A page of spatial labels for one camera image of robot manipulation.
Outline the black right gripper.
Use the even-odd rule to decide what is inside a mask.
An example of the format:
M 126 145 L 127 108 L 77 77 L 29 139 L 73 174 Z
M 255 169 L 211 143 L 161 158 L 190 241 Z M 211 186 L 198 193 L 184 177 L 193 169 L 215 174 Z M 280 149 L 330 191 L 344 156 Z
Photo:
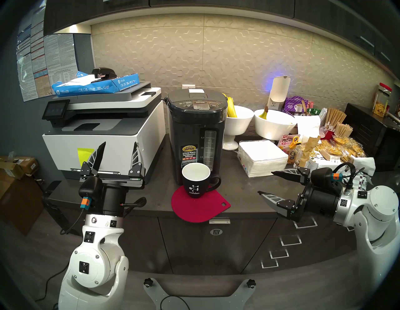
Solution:
M 311 170 L 303 167 L 286 168 L 271 173 L 288 181 L 306 185 L 303 192 L 298 195 L 296 202 L 291 199 L 283 199 L 271 193 L 258 191 L 258 194 L 267 205 L 277 212 L 279 216 L 283 218 L 292 217 L 295 222 L 299 222 L 304 212 L 312 212 L 330 219 L 334 218 L 342 193 L 342 184 L 340 182 L 333 182 L 327 188 L 318 187 L 309 181 Z

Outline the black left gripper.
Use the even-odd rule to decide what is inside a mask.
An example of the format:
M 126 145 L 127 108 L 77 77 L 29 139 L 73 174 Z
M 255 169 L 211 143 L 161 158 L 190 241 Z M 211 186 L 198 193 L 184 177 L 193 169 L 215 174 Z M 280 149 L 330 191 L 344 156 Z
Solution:
M 80 176 L 90 177 L 98 176 L 101 161 L 103 159 L 106 142 L 99 145 L 98 149 L 93 151 L 88 160 L 83 161 Z M 144 181 L 146 169 L 143 164 L 138 142 L 134 143 L 131 157 L 131 168 L 129 169 L 129 178 Z M 93 214 L 109 216 L 127 216 L 134 208 L 142 208 L 146 205 L 146 198 L 140 197 L 133 203 L 126 203 L 126 194 L 129 188 L 112 181 L 102 181 L 102 194 L 98 201 L 95 201 Z

